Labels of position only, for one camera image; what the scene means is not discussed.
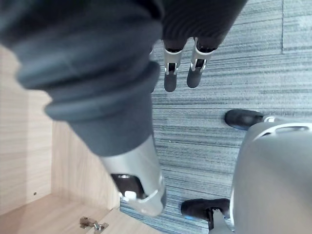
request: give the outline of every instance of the wood grain surface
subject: wood grain surface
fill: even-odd
[[[79,219],[100,220],[109,213],[79,202],[48,195],[0,216],[1,234],[85,234]]]
[[[98,156],[63,122],[53,123],[52,194],[109,210],[119,207],[118,192]]]
[[[0,47],[0,215],[51,193],[49,97],[16,81],[19,63]]]
[[[111,210],[99,223],[109,224],[103,234],[161,234],[161,232],[115,209]]]

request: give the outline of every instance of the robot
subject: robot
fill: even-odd
[[[231,199],[188,200],[182,214],[207,220],[212,234],[310,233],[312,124],[239,109],[225,122],[248,130]]]

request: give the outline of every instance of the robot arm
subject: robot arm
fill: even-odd
[[[146,215],[165,206],[150,94],[159,64],[149,60],[161,16],[156,1],[0,0],[0,42],[21,62],[19,82],[49,94],[46,113],[69,123]]]

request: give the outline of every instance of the striped carpet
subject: striped carpet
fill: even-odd
[[[229,197],[235,160],[244,137],[222,121],[232,108],[276,115],[312,115],[311,0],[249,0],[215,52],[196,89],[186,77],[193,42],[184,50],[177,89],[163,88],[163,49],[153,92],[154,130],[166,178],[168,205],[157,218],[121,210],[168,234],[206,234],[204,221],[186,220],[179,210],[193,198]]]

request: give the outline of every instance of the silver metal joint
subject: silver metal joint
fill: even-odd
[[[191,57],[191,70],[194,72],[196,70],[196,67],[200,67],[200,72],[202,72],[205,69],[207,62],[210,61],[210,58],[212,54],[214,53],[214,50],[208,53],[200,52],[196,46],[197,40],[198,40],[197,38],[195,38],[194,40],[194,47],[193,47],[193,52],[192,52],[192,57]],[[196,66],[199,59],[202,59],[204,61],[202,64]]]
[[[177,70],[181,64],[182,50],[178,52],[170,52],[164,49],[164,66],[165,66],[165,74],[169,75],[170,72],[174,75],[177,74]],[[173,72],[169,70],[169,64],[174,64]]]

